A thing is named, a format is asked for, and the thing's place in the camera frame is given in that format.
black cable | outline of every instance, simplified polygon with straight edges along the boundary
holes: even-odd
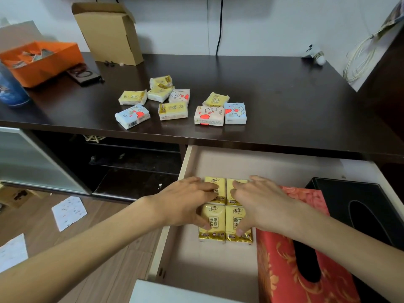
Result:
[[[219,40],[217,42],[217,48],[216,48],[216,56],[217,52],[219,51],[220,39],[222,38],[222,14],[223,14],[223,0],[221,1],[220,4],[220,30],[219,30]]]

wall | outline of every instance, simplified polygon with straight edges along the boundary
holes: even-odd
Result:
[[[32,19],[44,35],[76,41],[88,51],[70,11],[74,1],[94,0],[0,0],[0,17],[11,22]],[[220,0],[120,1],[135,16],[143,52],[215,54]],[[398,1],[224,0],[219,55],[300,56],[316,43],[342,73],[347,52],[378,30]],[[372,66],[394,37],[393,30],[380,44]],[[353,87],[357,90],[363,81]]]

orange box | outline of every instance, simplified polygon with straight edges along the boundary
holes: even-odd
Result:
[[[41,49],[50,50],[54,54],[31,62],[21,68],[12,67],[14,63],[22,60],[22,52],[40,52]],[[66,71],[68,68],[84,62],[77,44],[57,41],[34,41],[30,44],[0,53],[0,60],[8,67],[21,85],[28,88],[35,87],[51,77]]]

blue cylindrical can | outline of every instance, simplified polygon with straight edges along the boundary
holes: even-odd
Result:
[[[30,101],[28,93],[8,68],[0,61],[0,101],[8,106],[20,106]]]

drawer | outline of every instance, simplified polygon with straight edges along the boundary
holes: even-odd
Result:
[[[179,179],[248,178],[305,187],[313,177],[378,183],[404,220],[404,205],[373,162],[188,146]],[[194,225],[164,227],[147,279],[241,302],[258,302],[256,244],[199,242]]]

